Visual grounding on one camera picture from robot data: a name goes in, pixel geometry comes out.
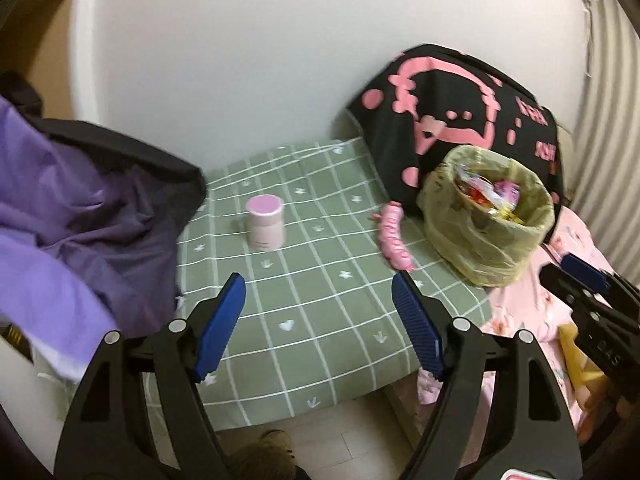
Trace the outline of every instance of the yellow cloth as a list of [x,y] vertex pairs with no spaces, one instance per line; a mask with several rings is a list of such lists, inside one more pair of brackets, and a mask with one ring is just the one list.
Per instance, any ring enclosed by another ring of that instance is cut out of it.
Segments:
[[578,327],[573,323],[558,328],[566,370],[575,390],[575,398],[583,410],[589,411],[604,398],[609,380],[591,359],[575,345]]

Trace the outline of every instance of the heart pattern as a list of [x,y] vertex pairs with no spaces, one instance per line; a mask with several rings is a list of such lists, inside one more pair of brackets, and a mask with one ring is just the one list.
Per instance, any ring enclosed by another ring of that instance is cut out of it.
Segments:
[[292,319],[287,319],[286,321],[283,321],[282,323],[279,323],[278,326],[283,329],[285,332],[291,332],[293,330],[293,326],[295,325],[295,321],[293,321]]

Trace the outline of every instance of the bed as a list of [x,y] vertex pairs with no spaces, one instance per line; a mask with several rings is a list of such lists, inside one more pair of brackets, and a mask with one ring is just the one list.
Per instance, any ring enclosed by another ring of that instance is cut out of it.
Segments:
[[[232,272],[247,282],[244,310],[218,370],[198,386],[216,430],[333,406],[393,383],[418,361],[390,296],[394,271],[376,243],[373,212],[387,202],[361,137],[278,146],[207,175],[208,200],[179,241],[178,316],[215,296]],[[286,242],[247,245],[244,204],[283,198]],[[466,282],[405,219],[414,280],[456,316],[482,326],[487,295]],[[146,378],[151,412],[158,391]]]

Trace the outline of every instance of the pink cylindrical container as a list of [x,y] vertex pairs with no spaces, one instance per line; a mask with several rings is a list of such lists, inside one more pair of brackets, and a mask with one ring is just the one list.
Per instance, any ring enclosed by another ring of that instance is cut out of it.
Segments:
[[249,244],[259,251],[274,251],[284,243],[284,202],[275,195],[258,195],[246,203]]

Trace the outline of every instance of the pink lid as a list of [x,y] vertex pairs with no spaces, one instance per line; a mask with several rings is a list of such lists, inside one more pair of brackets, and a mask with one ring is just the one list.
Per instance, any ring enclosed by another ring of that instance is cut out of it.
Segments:
[[270,216],[280,213],[284,207],[284,202],[279,196],[258,195],[250,198],[246,203],[249,213],[256,216]]

